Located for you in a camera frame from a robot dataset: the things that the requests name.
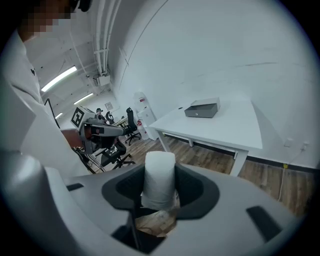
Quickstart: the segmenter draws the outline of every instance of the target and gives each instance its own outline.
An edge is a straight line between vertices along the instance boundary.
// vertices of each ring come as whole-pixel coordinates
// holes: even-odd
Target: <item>ceiling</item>
[[[138,10],[148,0],[122,0],[112,31],[109,59],[120,57],[118,44],[120,44],[131,26]],[[71,19],[57,20],[45,33],[25,42],[27,56],[38,76],[40,89],[57,75],[75,66],[77,71],[52,86],[48,91],[40,91],[43,102],[50,99],[55,115],[66,114],[73,109],[73,103],[89,93],[99,94],[106,88],[96,87],[93,76],[98,74],[98,65],[94,51],[96,50],[96,26],[100,0],[93,0],[91,8],[84,13],[77,10],[71,14]],[[100,48],[103,44],[103,32],[107,23],[107,13],[111,0],[105,0],[101,17]],[[82,69],[77,57],[71,35],[86,70]]]
[[[54,114],[67,112],[73,103],[89,93],[96,93],[92,79],[98,73],[93,39],[99,0],[94,0],[87,12],[77,11],[71,19],[57,20],[47,32],[25,42],[27,56],[38,76],[40,88],[65,70],[75,66],[77,71],[62,79],[48,91],[42,92],[43,102],[50,99]],[[81,62],[90,76],[86,77],[77,57],[70,33]]]

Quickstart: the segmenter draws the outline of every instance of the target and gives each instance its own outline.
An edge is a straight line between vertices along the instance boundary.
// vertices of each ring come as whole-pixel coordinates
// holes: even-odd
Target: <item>white cylindrical object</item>
[[[175,206],[175,154],[152,151],[145,156],[144,184],[141,203],[154,210]]]

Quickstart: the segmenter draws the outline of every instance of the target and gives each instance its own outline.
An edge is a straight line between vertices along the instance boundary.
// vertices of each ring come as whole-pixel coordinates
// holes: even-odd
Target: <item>gray box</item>
[[[217,112],[216,103],[190,106],[184,110],[185,116],[190,118],[213,118]]]
[[[220,98],[215,97],[215,98],[205,98],[205,99],[198,99],[195,100],[190,104],[190,106],[198,106],[198,105],[207,105],[207,104],[217,104],[218,111],[220,109]]]

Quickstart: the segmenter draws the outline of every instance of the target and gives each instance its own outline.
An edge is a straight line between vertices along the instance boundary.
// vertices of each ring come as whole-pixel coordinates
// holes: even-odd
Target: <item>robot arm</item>
[[[118,136],[125,135],[122,127],[105,124],[102,115],[97,115],[84,106],[78,106],[71,118],[83,144],[81,154],[92,154],[98,149],[110,148]],[[90,127],[91,138],[86,138],[85,130]]]
[[[6,207],[53,255],[271,256],[299,226],[284,205],[247,180],[176,164],[177,225],[162,242],[136,228],[144,165],[63,180],[31,156],[0,151],[0,160]]]

